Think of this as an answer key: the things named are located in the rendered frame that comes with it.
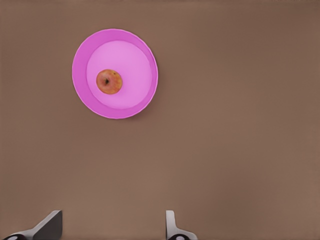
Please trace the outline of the red yellow apple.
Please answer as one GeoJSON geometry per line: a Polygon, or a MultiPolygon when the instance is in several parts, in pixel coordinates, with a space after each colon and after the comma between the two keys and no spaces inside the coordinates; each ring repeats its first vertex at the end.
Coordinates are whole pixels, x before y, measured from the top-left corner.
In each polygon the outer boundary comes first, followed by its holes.
{"type": "Polygon", "coordinates": [[[121,75],[115,70],[104,69],[98,73],[96,85],[104,94],[113,95],[120,91],[123,80],[121,75]]]}

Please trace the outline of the pink round plate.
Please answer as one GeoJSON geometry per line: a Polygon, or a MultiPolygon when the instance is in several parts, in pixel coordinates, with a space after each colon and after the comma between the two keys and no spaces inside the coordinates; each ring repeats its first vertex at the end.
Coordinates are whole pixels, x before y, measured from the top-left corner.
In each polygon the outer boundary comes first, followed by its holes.
{"type": "Polygon", "coordinates": [[[74,89],[92,112],[109,119],[132,117],[152,101],[158,85],[158,65],[149,46],[132,32],[109,28],[88,36],[72,63],[74,89]],[[103,70],[122,78],[115,94],[103,93],[96,78],[103,70]]]}

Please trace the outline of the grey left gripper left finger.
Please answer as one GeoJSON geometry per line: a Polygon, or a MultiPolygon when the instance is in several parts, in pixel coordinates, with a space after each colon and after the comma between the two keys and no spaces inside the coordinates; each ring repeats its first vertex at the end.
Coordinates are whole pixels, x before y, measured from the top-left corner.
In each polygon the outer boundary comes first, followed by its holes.
{"type": "Polygon", "coordinates": [[[60,240],[63,234],[63,211],[54,210],[31,229],[12,233],[2,240],[60,240]]]}

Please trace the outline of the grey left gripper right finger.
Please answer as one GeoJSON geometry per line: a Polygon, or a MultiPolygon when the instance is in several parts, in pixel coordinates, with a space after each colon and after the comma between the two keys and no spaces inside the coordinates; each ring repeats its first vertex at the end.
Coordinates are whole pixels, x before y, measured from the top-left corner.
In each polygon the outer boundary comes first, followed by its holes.
{"type": "Polygon", "coordinates": [[[190,231],[177,227],[173,210],[165,211],[166,240],[198,240],[198,237],[190,231]]]}

